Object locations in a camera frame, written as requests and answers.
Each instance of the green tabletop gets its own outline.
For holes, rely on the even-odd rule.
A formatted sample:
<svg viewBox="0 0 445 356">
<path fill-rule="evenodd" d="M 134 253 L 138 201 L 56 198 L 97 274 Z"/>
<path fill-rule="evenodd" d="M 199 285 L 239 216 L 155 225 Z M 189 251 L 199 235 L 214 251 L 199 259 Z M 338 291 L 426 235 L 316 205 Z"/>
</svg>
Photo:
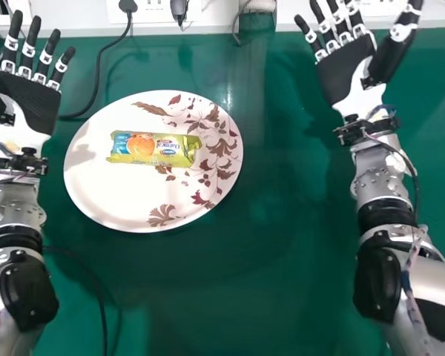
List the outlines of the green tabletop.
<svg viewBox="0 0 445 356">
<path fill-rule="evenodd" d="M 90 111 L 157 89 L 216 102 L 245 148 L 224 201 L 173 231 L 104 228 L 67 195 L 62 166 L 82 123 L 60 122 L 45 146 L 51 168 L 39 192 L 46 243 L 78 254 L 113 294 L 119 308 L 108 299 L 106 309 L 116 356 L 382 355 L 377 329 L 351 302 L 360 237 L 349 194 L 354 168 L 332 133 L 341 118 L 323 101 L 314 57 L 299 33 L 256 30 L 242 39 L 239 48 L 230 35 L 127 38 L 105 54 Z M 77 49 L 62 113 L 88 100 L 97 50 L 109 41 L 61 41 L 60 50 Z M 401 142 L 420 174 L 422 222 L 445 255 L 445 30 L 418 34 L 385 103 L 402 119 Z M 89 279 L 64 257 L 47 261 L 61 308 L 36 356 L 100 356 Z"/>
</svg>

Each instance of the yellow wrapper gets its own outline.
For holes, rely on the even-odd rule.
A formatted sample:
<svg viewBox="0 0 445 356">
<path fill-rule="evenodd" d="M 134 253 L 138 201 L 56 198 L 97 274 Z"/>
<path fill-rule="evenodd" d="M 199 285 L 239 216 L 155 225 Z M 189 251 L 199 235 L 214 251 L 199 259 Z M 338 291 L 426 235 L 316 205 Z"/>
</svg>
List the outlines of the yellow wrapper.
<svg viewBox="0 0 445 356">
<path fill-rule="evenodd" d="M 188 168 L 201 148 L 198 136 L 170 133 L 114 131 L 110 163 L 135 163 Z"/>
</svg>

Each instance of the orange biscuit image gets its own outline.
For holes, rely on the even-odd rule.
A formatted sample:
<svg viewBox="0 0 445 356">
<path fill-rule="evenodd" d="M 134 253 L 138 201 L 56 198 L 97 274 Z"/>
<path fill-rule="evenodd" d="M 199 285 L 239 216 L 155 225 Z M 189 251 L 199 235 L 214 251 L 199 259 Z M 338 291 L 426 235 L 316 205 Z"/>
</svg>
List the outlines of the orange biscuit image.
<svg viewBox="0 0 445 356">
<path fill-rule="evenodd" d="M 147 134 L 132 135 L 127 141 L 127 149 L 130 154 L 151 156 L 155 150 L 155 141 Z"/>
</svg>

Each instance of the robotic hand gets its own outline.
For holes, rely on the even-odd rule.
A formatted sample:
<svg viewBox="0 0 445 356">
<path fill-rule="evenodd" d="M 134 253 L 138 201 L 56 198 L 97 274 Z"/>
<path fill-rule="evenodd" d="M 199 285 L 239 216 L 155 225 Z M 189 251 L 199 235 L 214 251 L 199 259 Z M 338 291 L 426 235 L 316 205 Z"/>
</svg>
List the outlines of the robotic hand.
<svg viewBox="0 0 445 356">
<path fill-rule="evenodd" d="M 37 194 L 47 172 L 42 146 L 54 132 L 59 86 L 75 49 L 65 51 L 47 80 L 60 37 L 54 30 L 33 73 L 36 16 L 17 66 L 22 16 L 13 16 L 0 67 L 0 356 L 30 356 L 59 307 L 42 257 L 46 214 Z"/>
<path fill-rule="evenodd" d="M 417 173 L 395 133 L 398 121 L 382 102 L 414 39 L 423 0 L 409 0 L 379 47 L 355 0 L 327 2 L 334 28 L 310 0 L 325 46 L 301 16 L 295 22 L 314 51 L 326 101 L 343 117 L 335 133 L 356 166 L 351 192 L 362 236 L 353 301 L 379 324 L 393 355 L 445 356 L 445 258 L 418 225 L 417 204 L 403 185 L 408 173 L 417 191 Z"/>
</svg>

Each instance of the power outlet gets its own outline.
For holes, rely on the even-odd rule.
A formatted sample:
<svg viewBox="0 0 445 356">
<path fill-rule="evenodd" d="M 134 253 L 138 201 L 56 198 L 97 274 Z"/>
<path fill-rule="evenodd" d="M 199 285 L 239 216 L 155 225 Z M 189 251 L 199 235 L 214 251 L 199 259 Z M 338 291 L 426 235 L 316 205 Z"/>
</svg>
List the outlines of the power outlet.
<svg viewBox="0 0 445 356">
<path fill-rule="evenodd" d="M 0 26 L 10 26 L 10 14 L 0 0 Z M 31 5 L 28 0 L 8 0 L 8 4 L 12 11 L 20 10 L 23 12 L 23 25 L 29 26 L 31 24 Z"/>
<path fill-rule="evenodd" d="M 170 0 L 134 0 L 139 7 L 132 15 L 134 24 L 174 23 Z M 111 24 L 127 23 L 127 16 L 119 9 L 119 0 L 107 0 L 107 14 Z M 202 16 L 202 0 L 190 0 L 186 22 L 197 22 Z"/>
</svg>

